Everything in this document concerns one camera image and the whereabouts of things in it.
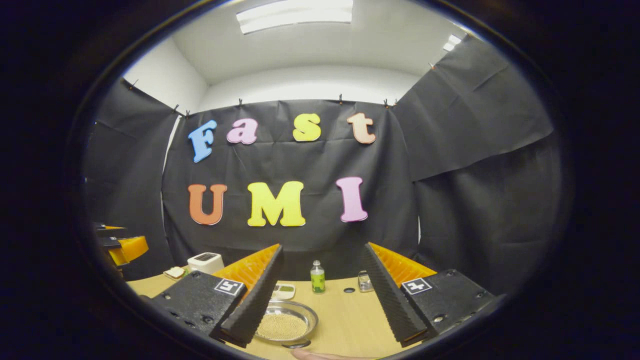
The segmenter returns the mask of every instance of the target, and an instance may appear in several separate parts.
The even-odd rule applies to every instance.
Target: hand
[[[350,357],[333,354],[316,354],[303,350],[301,348],[294,349],[291,354],[298,360],[374,360],[372,357]]]

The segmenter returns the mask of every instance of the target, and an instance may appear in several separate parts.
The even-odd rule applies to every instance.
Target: black curtain
[[[365,113],[372,119],[371,144],[358,142],[347,118]],[[296,142],[294,119],[301,113],[319,115],[321,136]],[[259,123],[251,145],[227,142],[238,119]],[[194,163],[188,134],[210,120],[217,122],[212,153]],[[342,193],[335,184],[342,177],[358,176],[362,207],[369,217],[345,223]],[[302,215],[306,224],[283,227],[267,223],[250,227],[252,195],[247,186],[269,185],[274,196],[286,181],[301,181]],[[225,184],[223,216],[215,225],[201,225],[189,215],[191,184]],[[271,101],[205,111],[181,119],[169,150],[163,179],[165,223],[176,262],[205,251],[220,253],[226,265],[274,243],[284,247],[284,280],[308,280],[318,259],[327,279],[356,276],[360,252],[367,241],[413,256],[418,245],[418,214],[402,131],[390,109],[383,105],[335,101]],[[204,194],[203,211],[212,209],[212,193]]]
[[[106,95],[84,159],[91,218],[147,238],[149,250],[123,267],[128,281],[175,265],[164,235],[160,193],[166,147],[178,116],[129,87],[120,81]]]
[[[467,36],[398,102],[420,213],[419,261],[514,290],[554,244],[562,165],[525,76]]]

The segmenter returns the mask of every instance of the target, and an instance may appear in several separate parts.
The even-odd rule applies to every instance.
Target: fluorescent light
[[[351,22],[353,0],[284,0],[236,14],[243,34],[304,22]]]
[[[461,41],[462,40],[459,37],[457,37],[456,35],[449,36],[449,42],[454,44],[454,45],[460,44]]]

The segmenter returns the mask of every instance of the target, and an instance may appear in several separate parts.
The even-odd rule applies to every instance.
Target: white wall
[[[395,70],[349,66],[309,66],[268,70],[210,87],[198,111],[273,100],[333,99],[393,104],[420,76]]]
[[[185,59],[173,38],[167,38],[124,74],[136,88],[170,107],[180,104],[178,111],[194,113],[209,85]]]

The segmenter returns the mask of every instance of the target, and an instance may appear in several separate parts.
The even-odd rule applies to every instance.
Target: white ceiling
[[[173,39],[209,85],[309,65],[350,65],[423,75],[465,32],[408,0],[354,0],[351,24],[296,24],[243,35],[236,13],[273,0],[231,1],[180,29]]]

